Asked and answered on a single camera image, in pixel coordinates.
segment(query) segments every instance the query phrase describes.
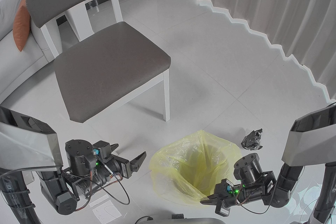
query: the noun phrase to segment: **trash can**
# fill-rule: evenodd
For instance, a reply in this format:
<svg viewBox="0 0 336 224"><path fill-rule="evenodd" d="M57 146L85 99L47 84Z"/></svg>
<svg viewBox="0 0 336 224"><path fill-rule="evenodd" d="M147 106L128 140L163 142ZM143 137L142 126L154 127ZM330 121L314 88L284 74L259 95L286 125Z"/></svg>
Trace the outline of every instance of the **trash can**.
<svg viewBox="0 0 336 224"><path fill-rule="evenodd" d="M200 130L187 135L151 158L154 191L168 201L200 206L222 179L236 181L233 165L241 157L236 144L213 134Z"/></svg>

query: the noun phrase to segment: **gray sofa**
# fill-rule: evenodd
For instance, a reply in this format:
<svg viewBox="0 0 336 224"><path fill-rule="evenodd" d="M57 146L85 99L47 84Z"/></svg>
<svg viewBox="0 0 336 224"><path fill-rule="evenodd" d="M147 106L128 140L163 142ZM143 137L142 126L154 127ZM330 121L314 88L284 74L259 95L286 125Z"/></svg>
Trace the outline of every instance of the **gray sofa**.
<svg viewBox="0 0 336 224"><path fill-rule="evenodd" d="M60 32L56 19L46 23L48 31L62 52ZM42 31L31 20L27 43L20 52L11 31L0 40L0 103L36 71L54 59Z"/></svg>

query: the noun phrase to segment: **crumpled black bag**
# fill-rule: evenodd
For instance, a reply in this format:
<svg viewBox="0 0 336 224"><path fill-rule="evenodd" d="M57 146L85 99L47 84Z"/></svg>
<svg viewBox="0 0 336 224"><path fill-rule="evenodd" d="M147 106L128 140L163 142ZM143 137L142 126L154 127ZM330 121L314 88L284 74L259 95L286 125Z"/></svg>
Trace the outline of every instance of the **crumpled black bag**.
<svg viewBox="0 0 336 224"><path fill-rule="evenodd" d="M248 136L245 136L241 145L243 148L250 150L250 151L256 151L258 149L261 149L263 146L260 145L260 139L261 139L261 133L263 132L263 129L259 129L256 131L251 131Z"/></svg>

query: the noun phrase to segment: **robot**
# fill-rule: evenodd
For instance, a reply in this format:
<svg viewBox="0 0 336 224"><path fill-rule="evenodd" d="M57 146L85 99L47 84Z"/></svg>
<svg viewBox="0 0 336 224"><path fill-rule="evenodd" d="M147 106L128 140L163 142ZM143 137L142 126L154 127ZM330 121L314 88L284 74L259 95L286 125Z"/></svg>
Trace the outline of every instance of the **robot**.
<svg viewBox="0 0 336 224"><path fill-rule="evenodd" d="M262 200L268 208L280 208L291 199L304 166L325 163L321 193L305 224L327 224L336 200L335 123L335 104L297 119L288 135L282 157L284 164L277 180L273 171L262 170L258 154L251 153L234 164L233 174L241 183L234 185L223 179L215 186L214 194L201 203L214 205L215 213L224 217L229 216L230 207L257 200ZM4 107L0 107L0 140L0 190L22 224L40 224L22 171L36 171L43 195L59 214L68 215L81 209L77 209L79 193L88 204L91 196L109 184L111 178L118 180L117 174L120 178L129 178L137 172L146 157L143 152L128 161L112 154L118 144L99 141L91 145L84 140L70 140L65 144L69 167L63 170L53 129L33 117ZM222 223L212 218L178 219L178 222Z"/></svg>

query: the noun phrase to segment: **chair seat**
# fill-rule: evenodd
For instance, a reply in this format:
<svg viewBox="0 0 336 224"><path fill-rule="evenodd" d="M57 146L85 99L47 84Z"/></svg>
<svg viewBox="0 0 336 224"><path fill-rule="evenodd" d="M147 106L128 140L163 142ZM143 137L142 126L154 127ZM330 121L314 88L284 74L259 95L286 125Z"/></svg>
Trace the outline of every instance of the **chair seat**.
<svg viewBox="0 0 336 224"><path fill-rule="evenodd" d="M70 120L83 123L170 63L162 49L122 21L58 55L54 67Z"/></svg>

